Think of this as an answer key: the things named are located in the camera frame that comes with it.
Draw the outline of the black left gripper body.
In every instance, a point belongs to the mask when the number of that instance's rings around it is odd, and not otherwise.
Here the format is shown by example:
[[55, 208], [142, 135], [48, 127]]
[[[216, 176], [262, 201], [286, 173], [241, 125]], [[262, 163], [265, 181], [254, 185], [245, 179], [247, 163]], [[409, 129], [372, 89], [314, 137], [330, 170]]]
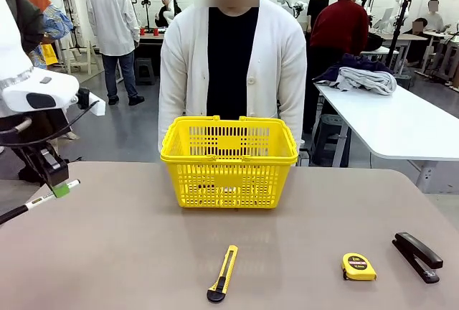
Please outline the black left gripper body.
[[51, 167], [44, 167], [44, 157], [39, 156], [38, 150], [34, 147], [13, 148], [13, 152], [25, 164], [25, 167], [18, 173], [20, 180], [26, 182], [53, 182], [55, 180]]

